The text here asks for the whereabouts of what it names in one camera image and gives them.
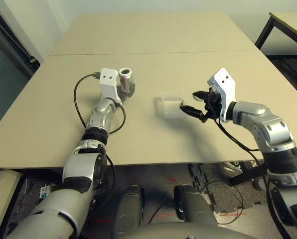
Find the small white container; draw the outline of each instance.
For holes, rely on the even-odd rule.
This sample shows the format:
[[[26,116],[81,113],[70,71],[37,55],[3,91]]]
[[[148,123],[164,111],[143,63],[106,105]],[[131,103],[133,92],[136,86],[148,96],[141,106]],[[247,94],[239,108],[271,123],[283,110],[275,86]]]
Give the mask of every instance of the small white container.
[[[168,91],[161,93],[162,109],[165,119],[171,118],[185,118],[185,114],[179,107],[187,104],[184,97],[184,92],[181,91]]]

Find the table surface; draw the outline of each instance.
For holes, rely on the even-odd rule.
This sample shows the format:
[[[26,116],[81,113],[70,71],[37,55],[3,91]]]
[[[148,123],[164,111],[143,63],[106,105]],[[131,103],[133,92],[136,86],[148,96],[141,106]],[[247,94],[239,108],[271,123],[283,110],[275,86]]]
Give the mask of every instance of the table surface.
[[[297,12],[270,12],[269,15],[297,33]]]
[[[257,50],[222,12],[84,14],[51,55]]]
[[[76,82],[103,67],[125,66],[133,70],[136,91],[124,103],[125,126],[108,139],[107,153],[116,165],[250,160],[213,121],[162,115],[164,91],[183,91],[190,105],[203,109],[191,94],[206,90],[221,67],[236,81],[236,99],[270,107],[288,123],[297,143],[297,91],[260,51],[49,56],[0,122],[0,167],[63,167],[84,131],[72,97]],[[99,100],[99,88],[93,78],[79,86],[85,120]],[[118,110],[112,129],[122,119]],[[247,130],[231,122],[224,126],[256,148]]]

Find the cable connector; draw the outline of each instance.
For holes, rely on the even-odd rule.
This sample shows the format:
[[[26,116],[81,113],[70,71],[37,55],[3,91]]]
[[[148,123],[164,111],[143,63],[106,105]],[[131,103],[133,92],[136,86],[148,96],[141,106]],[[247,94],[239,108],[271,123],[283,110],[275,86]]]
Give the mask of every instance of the cable connector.
[[[92,76],[95,78],[95,79],[100,79],[100,76],[101,76],[101,72],[94,72],[92,73]]]

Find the wire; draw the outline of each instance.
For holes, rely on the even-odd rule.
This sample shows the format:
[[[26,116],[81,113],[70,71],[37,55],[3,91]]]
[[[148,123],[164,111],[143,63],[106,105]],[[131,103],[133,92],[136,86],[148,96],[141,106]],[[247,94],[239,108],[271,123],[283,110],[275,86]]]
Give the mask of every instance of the wire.
[[[150,218],[148,224],[150,224],[153,220],[153,218],[155,217],[155,215],[159,212],[159,210],[164,207],[166,204],[170,203],[170,202],[174,202],[174,199],[172,200],[169,200],[169,201],[166,201],[165,203],[161,204],[156,210],[155,212],[153,213],[152,217]]]
[[[212,104],[210,103],[210,93],[211,93],[211,89],[209,89],[209,93],[207,95],[207,104],[210,108],[210,110],[212,111],[213,115],[216,117],[216,112],[212,106]],[[229,132],[226,131],[226,129],[224,128],[224,126],[221,124],[220,119],[218,119],[218,122],[216,121],[216,119],[214,119],[216,125],[220,128],[220,130],[227,136],[229,137],[234,143],[236,143],[238,146],[240,146],[243,150],[248,150],[248,151],[259,151],[259,149],[250,149],[247,146],[243,145],[240,141],[238,141],[234,136],[232,136]]]
[[[220,119],[218,119],[218,122],[214,119],[216,125],[220,128],[220,130],[227,136],[229,137],[235,144],[240,146],[243,150],[245,151],[259,151],[259,149],[250,149],[249,147],[245,146],[242,144],[240,141],[238,141],[234,136],[232,136],[227,130],[224,128],[224,126],[221,124]]]
[[[240,213],[239,214],[236,214],[236,217],[233,219],[233,220],[231,220],[230,222],[227,222],[227,223],[218,223],[219,225],[228,225],[228,224],[231,224],[231,223],[233,223],[234,221],[236,221],[240,216],[241,216],[241,214],[243,213],[243,209],[244,209],[244,199],[243,199],[243,196],[242,196],[242,194],[241,194],[241,192],[238,190],[238,188],[236,187],[236,186],[234,186],[234,185],[232,185],[232,184],[230,184],[229,182],[226,182],[226,181],[224,181],[224,180],[214,180],[214,181],[211,181],[211,182],[209,182],[209,183],[207,183],[199,192],[202,192],[205,188],[207,188],[210,184],[212,184],[212,183],[216,183],[216,182],[222,182],[222,183],[226,183],[228,186],[231,186],[231,187],[233,187],[233,188],[235,188],[236,189],[236,191],[238,192],[238,194],[239,194],[239,196],[240,196],[240,199],[241,200],[239,200],[239,199],[237,199],[240,203],[241,203],[241,210],[240,210]]]
[[[122,110],[122,112],[123,112],[123,122],[122,122],[122,124],[120,125],[120,127],[118,127],[117,129],[111,131],[110,134],[113,134],[113,133],[119,131],[119,130],[124,126],[124,124],[125,124],[125,120],[126,120],[126,118],[127,118],[127,115],[126,115],[126,113],[125,113],[125,109],[124,109],[124,107],[123,107],[121,104],[117,104],[117,105],[118,105],[118,107],[121,108],[121,110]]]
[[[74,91],[73,91],[74,106],[75,106],[75,109],[77,110],[78,116],[79,116],[79,118],[80,118],[80,120],[81,120],[81,122],[82,122],[84,128],[86,128],[87,126],[85,125],[84,120],[83,120],[83,118],[82,118],[82,116],[81,116],[81,114],[80,114],[80,111],[79,111],[79,108],[78,108],[78,104],[77,104],[77,98],[76,98],[76,95],[77,95],[77,89],[78,89],[79,84],[80,84],[84,79],[86,79],[86,78],[88,78],[88,77],[91,77],[91,76],[93,76],[93,74],[88,74],[88,75],[82,77],[82,78],[77,82],[77,84],[75,85],[75,87],[74,87]]]
[[[75,106],[75,109],[76,109],[76,111],[77,111],[77,113],[78,113],[78,116],[79,116],[80,121],[81,121],[81,123],[82,123],[82,125],[83,125],[84,128],[86,128],[87,126],[86,126],[86,124],[85,124],[85,122],[84,122],[84,120],[83,120],[83,118],[82,118],[82,116],[81,116],[81,113],[80,113],[80,111],[79,111],[79,107],[78,107],[78,104],[77,104],[77,98],[76,98],[77,89],[78,89],[79,84],[80,84],[84,79],[86,79],[86,78],[88,78],[88,77],[91,77],[91,76],[95,77],[95,76],[97,76],[96,74],[98,74],[98,73],[88,74],[88,75],[82,77],[82,78],[77,82],[77,84],[76,84],[75,87],[74,87],[74,92],[73,92],[74,106]],[[126,117],[127,117],[127,116],[126,116],[126,112],[125,112],[124,107],[123,107],[121,104],[116,103],[115,101],[114,101],[114,103],[116,104],[116,106],[120,107],[121,110],[122,110],[122,112],[123,112],[123,122],[122,122],[122,124],[121,124],[117,129],[111,131],[110,134],[113,134],[113,133],[119,131],[119,130],[124,126],[125,121],[126,121]]]
[[[109,158],[108,155],[106,155],[110,165],[111,165],[111,169],[112,169],[112,174],[113,174],[113,182],[112,182],[112,187],[110,189],[110,192],[107,196],[107,198],[105,199],[105,201],[97,208],[95,209],[93,212],[91,212],[87,218],[86,221],[90,220],[95,214],[97,214],[103,207],[104,205],[107,204],[107,202],[112,198],[112,195],[113,195],[113,192],[114,192],[114,189],[115,189],[115,185],[116,185],[116,171],[115,171],[115,166],[112,162],[112,160]]]

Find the table leg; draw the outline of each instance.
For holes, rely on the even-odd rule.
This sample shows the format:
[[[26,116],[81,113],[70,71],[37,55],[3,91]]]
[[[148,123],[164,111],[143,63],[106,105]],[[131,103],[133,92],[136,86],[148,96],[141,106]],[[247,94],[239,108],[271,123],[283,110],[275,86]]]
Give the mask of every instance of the table leg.
[[[273,30],[274,28],[274,23],[275,19],[273,17],[270,17],[262,31],[262,33],[260,33],[256,43],[255,43],[255,46],[260,49],[264,42],[266,41],[267,37],[269,36],[270,32]]]
[[[286,26],[284,26],[283,24],[281,24],[278,21],[274,21],[273,25],[297,43],[297,33],[296,32],[290,30],[289,28],[287,28]]]
[[[228,181],[231,185],[236,186],[238,184],[245,183],[252,179],[261,177],[263,175],[263,171],[267,172],[267,166],[264,163],[258,167],[251,169],[251,170],[247,170],[246,172],[244,172],[240,175],[232,177]]]

